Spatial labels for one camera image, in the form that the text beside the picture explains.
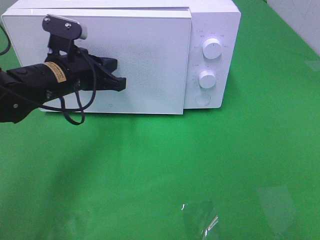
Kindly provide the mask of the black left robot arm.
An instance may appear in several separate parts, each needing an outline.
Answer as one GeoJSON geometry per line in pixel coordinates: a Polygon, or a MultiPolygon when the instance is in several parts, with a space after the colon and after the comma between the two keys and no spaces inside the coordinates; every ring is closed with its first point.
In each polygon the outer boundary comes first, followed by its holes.
{"type": "Polygon", "coordinates": [[[48,55],[45,62],[0,72],[0,121],[18,123],[33,110],[61,112],[73,125],[85,121],[84,111],[97,91],[126,88],[126,78],[112,73],[115,58],[90,55],[85,48],[71,54],[48,55]]]}

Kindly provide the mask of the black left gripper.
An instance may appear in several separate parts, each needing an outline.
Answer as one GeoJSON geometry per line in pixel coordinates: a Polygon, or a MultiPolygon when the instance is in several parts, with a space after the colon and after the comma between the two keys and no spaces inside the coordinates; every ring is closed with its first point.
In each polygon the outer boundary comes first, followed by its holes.
{"type": "Polygon", "coordinates": [[[74,52],[72,59],[67,54],[48,56],[43,63],[49,71],[46,88],[60,96],[65,96],[76,90],[117,91],[126,88],[125,77],[109,77],[98,73],[95,64],[113,73],[118,68],[118,60],[109,57],[91,55],[84,48],[74,52]]]}

